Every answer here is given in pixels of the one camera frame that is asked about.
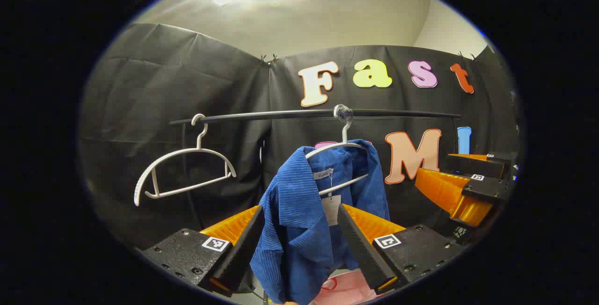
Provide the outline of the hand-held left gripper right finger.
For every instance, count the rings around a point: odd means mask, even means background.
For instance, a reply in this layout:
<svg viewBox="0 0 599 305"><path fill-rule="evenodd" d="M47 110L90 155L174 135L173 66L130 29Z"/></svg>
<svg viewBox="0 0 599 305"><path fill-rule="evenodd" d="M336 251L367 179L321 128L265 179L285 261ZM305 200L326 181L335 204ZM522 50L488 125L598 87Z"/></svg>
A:
<svg viewBox="0 0 599 305"><path fill-rule="evenodd" d="M368 286L380 295L454 261L463 247L424 225L404 228L342 203L337 222Z"/></svg>

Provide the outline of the white clothes hanger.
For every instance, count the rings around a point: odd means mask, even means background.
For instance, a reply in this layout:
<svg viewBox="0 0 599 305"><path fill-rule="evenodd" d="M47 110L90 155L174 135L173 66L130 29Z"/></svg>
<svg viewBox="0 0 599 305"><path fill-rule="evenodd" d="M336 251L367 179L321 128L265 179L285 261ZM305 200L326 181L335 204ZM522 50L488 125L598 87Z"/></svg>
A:
<svg viewBox="0 0 599 305"><path fill-rule="evenodd" d="M225 155L217 152L216 150L203 148L203 138L205 137L207 132L208 132L208 123L203 123L203 130L197 136L195 147L176 150L171 153L167 153L167 154L157 158L150 165L148 165L148 167L144 169L143 173L141 174L141 176L139 177L139 179L136 183L135 189L133 191L133 204L137 207L140 206L142 194L144 194L148 198L151 198L152 200L158 200L158 199L165 198L168 196L175 196L175 195L178 195L178 194L181 194L184 192L190 192L192 190L195 190L195 189L198 189L201 187L205 187L209 184L214 184L216 182L224 181L229 178L236 178L237 171L235 170L231 161ZM170 160L173 157L182 156L184 154L191 154L191 153L206 153L206 154L213 154L214 156L219 157L221 160L223 160L224 175L222 177L212 179L211 181L205 181L205 182L201 182L198 184L189 185L187 187L174 189L171 191L161 192L159 185L158 185L158 175L156 173L156 168L158 167L158 165L162 164L163 162L165 162L167 160ZM145 183L146 179L149 176L152 179L152 186L154 189L153 193L150 193L148 191L142 192L143 184Z"/></svg>
<svg viewBox="0 0 599 305"><path fill-rule="evenodd" d="M326 150L331 150L331 149L338 149L340 147L351 147L351 148L356 148L356 149L361 149L361 150L367 150L365 147L357 144L357 143L351 143L348 141L347 138L347 131L348 129L351 127L351 120L347 120L346 124L343 126L342 128L342 142L341 143L334 143L316 150L311 151L310 153L306 154L306 159L311 158L312 156L315 156L319 153L322 153ZM327 188L325 190L321 190L319 191L319 195L320 196L332 196L332 192L339 190L341 188L344 188L346 186L350 186L351 184L354 184L358 181L361 181L362 179L365 179L366 177L368 177L368 174L364 174L362 176L359 176L357 178L351 179L348 182L344 182L342 184L338 184L335 186L331 186L331 188Z"/></svg>

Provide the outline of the clear tape wad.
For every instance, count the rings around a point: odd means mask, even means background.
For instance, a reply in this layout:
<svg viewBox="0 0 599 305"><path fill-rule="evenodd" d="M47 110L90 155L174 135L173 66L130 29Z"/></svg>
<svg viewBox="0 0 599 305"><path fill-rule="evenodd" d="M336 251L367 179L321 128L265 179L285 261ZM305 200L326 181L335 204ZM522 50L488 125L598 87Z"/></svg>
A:
<svg viewBox="0 0 599 305"><path fill-rule="evenodd" d="M343 124L351 124L353 121L353 109L346 105L338 104L333 109L333 116L343 122Z"/></svg>

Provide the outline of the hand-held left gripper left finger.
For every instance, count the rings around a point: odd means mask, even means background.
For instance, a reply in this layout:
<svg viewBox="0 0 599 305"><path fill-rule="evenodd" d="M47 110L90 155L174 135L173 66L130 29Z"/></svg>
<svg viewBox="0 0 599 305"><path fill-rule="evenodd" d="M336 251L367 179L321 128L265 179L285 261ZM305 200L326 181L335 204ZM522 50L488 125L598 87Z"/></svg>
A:
<svg viewBox="0 0 599 305"><path fill-rule="evenodd" d="M264 222L256 205L205 230L182 228L142 250L142 258L174 279L232 295L249 269Z"/></svg>

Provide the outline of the black clothes rail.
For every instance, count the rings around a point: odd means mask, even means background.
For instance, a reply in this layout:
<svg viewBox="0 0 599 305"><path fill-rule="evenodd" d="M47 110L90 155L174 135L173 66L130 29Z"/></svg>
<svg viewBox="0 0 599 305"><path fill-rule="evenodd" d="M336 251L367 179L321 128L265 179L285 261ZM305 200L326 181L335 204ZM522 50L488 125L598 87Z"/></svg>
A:
<svg viewBox="0 0 599 305"><path fill-rule="evenodd" d="M253 121L253 120L280 120L280 119L317 119L328 118L333 116L333 109L308 109L308 110L285 110L285 111L265 111L253 113L240 113L234 115L216 115L204 116L196 114L191 119L175 119L169 120L170 125L185 125L187 123L194 124L196 121L203 123L219 123L233 121ZM462 115L450 113L437 113L412 110L389 110L389 109L353 109L353 119L356 117L364 117L366 119L383 119L391 117L399 118L417 118L417 119L451 119L452 132L455 134L454 141L458 143L459 137L457 132L457 121L461 120ZM398 184L406 179L413 179L418 168L423 165L432 164L432 170L439 170L439 143L441 131L438 128L426 130L418 147L415 147L409 135L403 131L392 132L389 136L391 141L389 150L391 151L389 163L389 175L384 177L379 176L383 184Z"/></svg>

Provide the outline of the pink laundry hamper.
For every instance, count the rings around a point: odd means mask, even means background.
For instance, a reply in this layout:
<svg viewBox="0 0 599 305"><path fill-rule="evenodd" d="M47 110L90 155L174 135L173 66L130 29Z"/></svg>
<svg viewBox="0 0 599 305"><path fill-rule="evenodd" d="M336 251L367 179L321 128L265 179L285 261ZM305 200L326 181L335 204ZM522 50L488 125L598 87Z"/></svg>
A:
<svg viewBox="0 0 599 305"><path fill-rule="evenodd" d="M358 305L377 298L359 269L327 279L309 305Z"/></svg>

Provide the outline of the blue corduroy shirt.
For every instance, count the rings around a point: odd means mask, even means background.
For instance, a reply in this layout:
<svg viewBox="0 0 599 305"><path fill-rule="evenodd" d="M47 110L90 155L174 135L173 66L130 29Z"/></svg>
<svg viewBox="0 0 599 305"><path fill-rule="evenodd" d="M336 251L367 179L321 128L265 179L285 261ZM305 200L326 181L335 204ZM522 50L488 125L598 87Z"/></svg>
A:
<svg viewBox="0 0 599 305"><path fill-rule="evenodd" d="M273 303L309 305L336 269L358 268L341 228L327 218L341 204L389 220L377 150L355 143L322 152L300 147L262 196L265 224L250 266Z"/></svg>

